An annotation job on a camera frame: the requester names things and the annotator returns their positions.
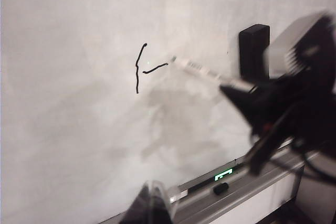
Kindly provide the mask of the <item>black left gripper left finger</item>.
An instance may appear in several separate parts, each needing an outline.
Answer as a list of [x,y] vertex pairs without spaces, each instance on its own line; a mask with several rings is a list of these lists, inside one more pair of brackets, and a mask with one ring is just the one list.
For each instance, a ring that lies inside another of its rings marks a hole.
[[150,198],[149,183],[146,182],[125,212],[123,223],[149,223]]

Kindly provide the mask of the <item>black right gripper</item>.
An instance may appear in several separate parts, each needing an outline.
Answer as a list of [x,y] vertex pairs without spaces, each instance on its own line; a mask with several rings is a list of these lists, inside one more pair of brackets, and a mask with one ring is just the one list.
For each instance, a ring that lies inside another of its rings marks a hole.
[[251,92],[219,89],[260,139],[246,154],[249,173],[258,176],[289,137],[307,142],[335,141],[335,61],[308,60],[294,75],[254,83]]

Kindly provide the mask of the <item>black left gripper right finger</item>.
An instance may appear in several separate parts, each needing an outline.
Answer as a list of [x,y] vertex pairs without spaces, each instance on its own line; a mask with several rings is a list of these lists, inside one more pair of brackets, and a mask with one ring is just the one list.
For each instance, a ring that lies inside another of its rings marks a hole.
[[151,223],[173,223],[172,204],[162,182],[151,185]]

